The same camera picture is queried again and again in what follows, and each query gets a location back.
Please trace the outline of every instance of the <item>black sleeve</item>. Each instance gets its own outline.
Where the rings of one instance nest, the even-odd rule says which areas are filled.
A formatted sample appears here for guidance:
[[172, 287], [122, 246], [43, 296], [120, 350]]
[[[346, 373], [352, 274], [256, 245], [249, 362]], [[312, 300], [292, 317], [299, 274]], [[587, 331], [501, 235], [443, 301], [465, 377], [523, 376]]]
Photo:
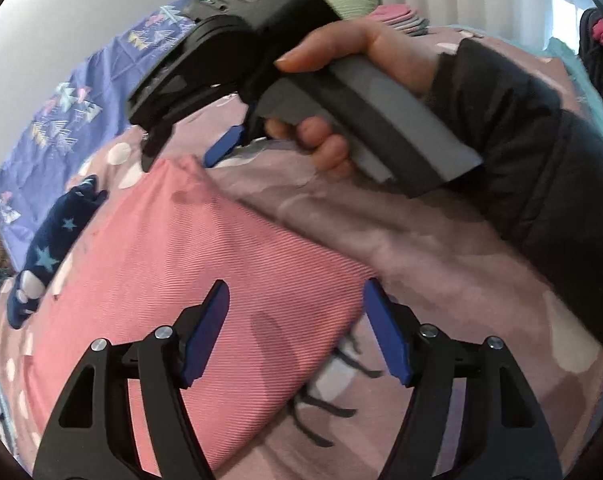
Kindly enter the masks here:
[[555, 91], [472, 40], [427, 103], [484, 165], [453, 183], [603, 343], [603, 140]]

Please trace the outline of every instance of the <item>green pillow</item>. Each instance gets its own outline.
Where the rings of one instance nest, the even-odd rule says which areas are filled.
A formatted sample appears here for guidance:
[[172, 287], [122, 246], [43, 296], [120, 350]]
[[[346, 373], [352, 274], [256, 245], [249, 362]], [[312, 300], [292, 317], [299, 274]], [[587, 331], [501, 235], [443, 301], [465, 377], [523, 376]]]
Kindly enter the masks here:
[[379, 5], [379, 0], [326, 0], [343, 20], [367, 16]]

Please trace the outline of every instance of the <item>pink ribbed fabric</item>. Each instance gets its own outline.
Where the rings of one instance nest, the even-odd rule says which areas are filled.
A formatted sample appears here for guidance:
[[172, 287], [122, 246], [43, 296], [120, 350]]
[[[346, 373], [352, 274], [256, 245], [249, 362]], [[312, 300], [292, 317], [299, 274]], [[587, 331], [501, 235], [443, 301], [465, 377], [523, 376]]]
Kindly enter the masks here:
[[[371, 272], [224, 198], [191, 157], [158, 161], [107, 215], [61, 295], [34, 316], [30, 411], [46, 423], [92, 340], [139, 340], [222, 278], [230, 312], [203, 378], [183, 392], [216, 468], [318, 369], [359, 316]], [[134, 381], [130, 404], [142, 465], [158, 474]]]

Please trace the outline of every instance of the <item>light blue star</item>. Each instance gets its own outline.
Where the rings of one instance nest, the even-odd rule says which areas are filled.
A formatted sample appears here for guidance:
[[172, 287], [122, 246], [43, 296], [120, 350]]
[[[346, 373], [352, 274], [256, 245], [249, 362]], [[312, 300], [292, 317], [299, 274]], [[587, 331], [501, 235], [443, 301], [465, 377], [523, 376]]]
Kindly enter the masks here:
[[46, 247], [43, 251], [35, 247], [35, 251], [37, 251], [37, 262], [35, 265], [37, 267], [44, 267], [50, 274], [52, 274], [52, 267], [59, 263], [59, 260], [55, 260], [50, 256], [50, 248]]
[[62, 227], [64, 229], [67, 229], [68, 231], [74, 231], [75, 227], [76, 227], [75, 219], [74, 218], [64, 218]]

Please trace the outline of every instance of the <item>silver bolt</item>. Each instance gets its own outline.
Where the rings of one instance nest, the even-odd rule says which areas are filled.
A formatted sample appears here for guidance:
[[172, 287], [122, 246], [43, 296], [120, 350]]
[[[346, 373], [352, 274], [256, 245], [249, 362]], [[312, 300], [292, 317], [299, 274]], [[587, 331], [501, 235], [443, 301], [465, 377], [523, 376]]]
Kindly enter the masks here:
[[171, 326], [160, 326], [155, 330], [155, 337], [157, 339], [170, 339], [172, 335], [172, 327]]
[[491, 335], [488, 339], [486, 339], [486, 343], [493, 350], [501, 350], [504, 347], [504, 340], [496, 335]]
[[103, 338], [99, 338], [99, 339], [95, 339], [92, 342], [92, 344], [90, 345], [90, 348], [94, 352], [101, 352], [107, 346], [108, 346], [108, 342]]
[[425, 338], [432, 339], [437, 337], [439, 334], [439, 329], [435, 327], [435, 325], [431, 325], [430, 323], [422, 324], [419, 327], [419, 333]]

